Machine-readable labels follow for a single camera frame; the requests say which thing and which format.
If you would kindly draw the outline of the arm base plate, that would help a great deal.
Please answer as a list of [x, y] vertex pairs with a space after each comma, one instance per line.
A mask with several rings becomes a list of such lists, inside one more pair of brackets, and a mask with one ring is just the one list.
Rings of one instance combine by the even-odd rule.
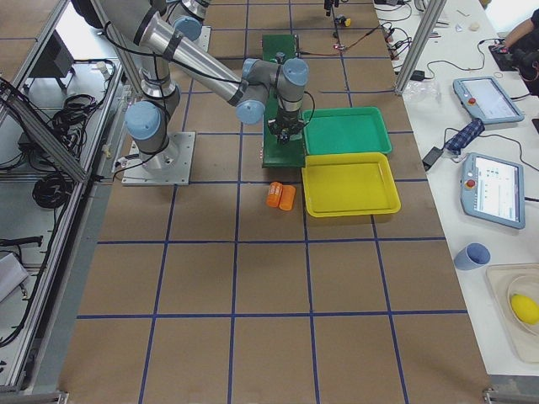
[[210, 26], [202, 25], [198, 29], [195, 29], [189, 35], [189, 40], [191, 41], [191, 45], [189, 46], [189, 53], [191, 55], [206, 54], [209, 49], [210, 36]]
[[132, 141], [128, 159], [122, 166], [121, 182], [125, 186], [165, 186], [189, 184], [192, 157], [195, 149], [195, 133], [174, 132], [168, 135], [168, 146], [154, 157], [139, 153]]

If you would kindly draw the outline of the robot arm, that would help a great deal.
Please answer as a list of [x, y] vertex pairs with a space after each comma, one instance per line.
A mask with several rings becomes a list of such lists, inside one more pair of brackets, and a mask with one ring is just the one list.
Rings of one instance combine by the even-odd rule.
[[177, 0], [166, 4], [165, 20], [189, 40], [197, 41], [211, 0]]
[[126, 45], [116, 49], [170, 65], [221, 97], [245, 125], [263, 125], [264, 167], [303, 167], [306, 125], [301, 107], [309, 68], [300, 58], [278, 52], [268, 60], [248, 58], [242, 73], [200, 48], [207, 1], [75, 1], [72, 6], [95, 28], [114, 29]]

